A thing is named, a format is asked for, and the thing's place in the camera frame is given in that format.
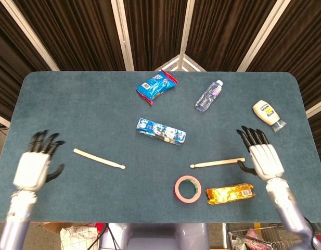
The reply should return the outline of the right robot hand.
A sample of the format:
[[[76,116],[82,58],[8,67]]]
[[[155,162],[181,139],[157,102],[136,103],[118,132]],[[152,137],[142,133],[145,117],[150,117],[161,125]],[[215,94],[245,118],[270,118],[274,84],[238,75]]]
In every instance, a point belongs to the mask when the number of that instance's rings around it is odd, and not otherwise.
[[[243,172],[258,176],[266,182],[283,176],[285,171],[278,154],[262,130],[242,126],[241,130],[237,129],[236,132],[240,135],[254,165],[254,168],[248,168],[242,160],[237,160]]]

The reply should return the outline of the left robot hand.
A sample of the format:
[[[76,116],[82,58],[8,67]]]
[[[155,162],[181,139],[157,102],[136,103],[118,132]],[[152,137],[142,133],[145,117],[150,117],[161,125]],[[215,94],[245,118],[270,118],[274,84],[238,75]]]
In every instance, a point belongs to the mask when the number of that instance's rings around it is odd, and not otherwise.
[[[43,185],[56,179],[63,172],[61,164],[53,173],[48,173],[49,164],[57,148],[65,141],[56,140],[59,133],[47,136],[47,130],[35,133],[31,137],[27,151],[19,159],[13,185],[19,190],[39,191]]]

